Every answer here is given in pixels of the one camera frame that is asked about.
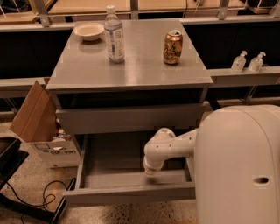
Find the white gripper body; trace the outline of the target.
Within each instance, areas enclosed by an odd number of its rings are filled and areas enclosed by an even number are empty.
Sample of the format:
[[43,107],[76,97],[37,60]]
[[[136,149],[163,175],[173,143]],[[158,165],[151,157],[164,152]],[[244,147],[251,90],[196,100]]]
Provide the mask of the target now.
[[155,163],[148,161],[146,158],[143,160],[144,172],[147,175],[154,175],[160,172],[164,163],[162,161],[156,161]]

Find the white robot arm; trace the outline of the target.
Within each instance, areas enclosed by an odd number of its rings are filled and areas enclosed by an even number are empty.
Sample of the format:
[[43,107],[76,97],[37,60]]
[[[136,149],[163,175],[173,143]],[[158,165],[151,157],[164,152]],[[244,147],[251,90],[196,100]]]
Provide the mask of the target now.
[[280,107],[231,106],[195,130],[160,129],[144,146],[147,173],[194,155],[198,224],[280,224]]

